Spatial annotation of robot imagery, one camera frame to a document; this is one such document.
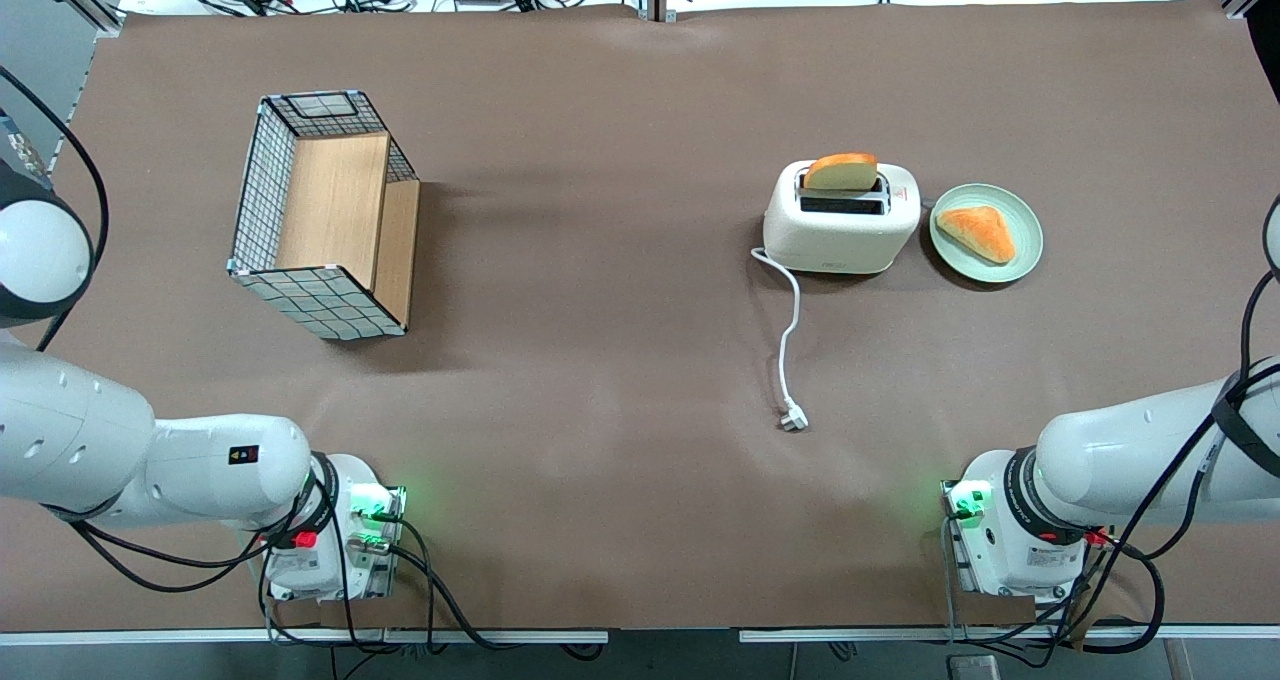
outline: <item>pastry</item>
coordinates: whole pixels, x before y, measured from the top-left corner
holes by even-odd
[[[1018,255],[1005,215],[989,205],[943,210],[938,215],[938,228],[997,265]]]

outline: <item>power plug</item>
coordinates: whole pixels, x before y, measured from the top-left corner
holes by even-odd
[[[795,402],[787,401],[787,411],[780,419],[787,433],[799,433],[809,426],[809,416]]]

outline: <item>white power cord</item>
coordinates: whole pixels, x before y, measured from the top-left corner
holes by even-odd
[[[787,411],[780,419],[782,429],[788,433],[799,433],[809,426],[809,419],[787,391],[787,338],[800,325],[800,283],[791,274],[791,270],[787,270],[786,266],[769,257],[769,254],[763,247],[751,248],[751,257],[782,273],[791,282],[791,293],[795,296],[795,302],[791,305],[791,324],[787,325],[786,330],[782,330],[782,339],[778,341],[778,385],[782,388],[782,402],[787,406]]]

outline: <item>bread slice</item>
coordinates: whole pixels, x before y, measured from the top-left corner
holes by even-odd
[[[876,156],[869,152],[837,152],[814,161],[804,187],[815,191],[869,191],[876,184]]]
[[[938,215],[938,228],[997,265],[1018,255],[1005,215],[989,205],[943,210]]]

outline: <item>green led light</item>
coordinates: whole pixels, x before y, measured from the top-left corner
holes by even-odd
[[[351,510],[361,515],[375,515],[390,506],[390,492],[375,483],[351,487]]]
[[[987,512],[987,501],[992,498],[991,483],[987,480],[963,480],[951,489],[951,502],[956,520],[965,528],[982,522]]]

